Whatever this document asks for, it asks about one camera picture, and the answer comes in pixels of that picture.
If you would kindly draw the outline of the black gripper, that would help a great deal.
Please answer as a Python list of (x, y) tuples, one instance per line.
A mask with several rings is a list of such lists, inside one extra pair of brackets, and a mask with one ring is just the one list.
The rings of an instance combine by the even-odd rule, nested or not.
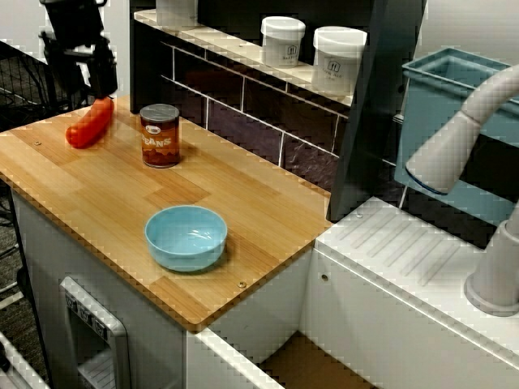
[[(65, 33), (57, 36), (54, 32), (46, 31), (41, 32), (39, 37), (44, 42), (45, 56), (53, 76), (72, 104), (74, 94), (79, 91), (79, 57), (92, 57), (88, 62), (88, 70), (96, 99), (105, 98), (118, 90), (116, 62), (108, 38), (100, 33)], [(77, 52), (80, 46), (93, 47), (93, 52)]]

